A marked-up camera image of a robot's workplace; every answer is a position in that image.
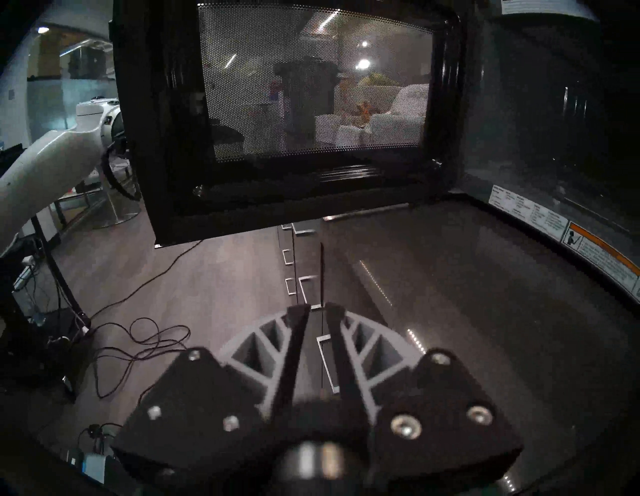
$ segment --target warning label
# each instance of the warning label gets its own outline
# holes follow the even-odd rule
[[[564,229],[569,224],[568,219],[554,211],[495,184],[489,197],[489,204],[525,221],[556,241],[562,239]]]
[[[640,300],[640,268],[611,245],[571,222],[563,243],[618,282]]]

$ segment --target gray gripper base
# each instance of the gray gripper base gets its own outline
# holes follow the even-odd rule
[[[413,369],[422,353],[394,330],[351,312],[345,313],[340,331],[373,425],[379,409],[376,392],[399,372]],[[265,420],[272,415],[291,339],[292,330],[283,310],[247,326],[218,353],[220,364],[233,369],[254,393],[256,408]]]

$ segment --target orange warning stripe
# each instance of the orange warning stripe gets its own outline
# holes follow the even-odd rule
[[[589,231],[584,230],[582,227],[574,224],[573,222],[569,224],[569,229],[573,229],[578,234],[582,234],[589,241],[597,244],[599,247],[605,250],[609,255],[614,257],[616,260],[618,260],[622,264],[626,265],[629,268],[629,270],[631,270],[631,272],[633,272],[635,275],[640,276],[640,268],[637,265],[635,265],[631,260],[626,258],[622,253],[620,253],[618,250],[613,248],[611,245],[602,241],[598,236],[594,236]]]

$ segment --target open microwave door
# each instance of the open microwave door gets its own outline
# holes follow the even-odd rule
[[[464,33],[452,10],[114,4],[118,94],[157,245],[421,202],[454,184]]]

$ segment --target mesh screen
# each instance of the mesh screen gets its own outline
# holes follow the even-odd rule
[[[429,31],[304,6],[198,9],[209,116],[223,126],[219,161],[420,145]]]

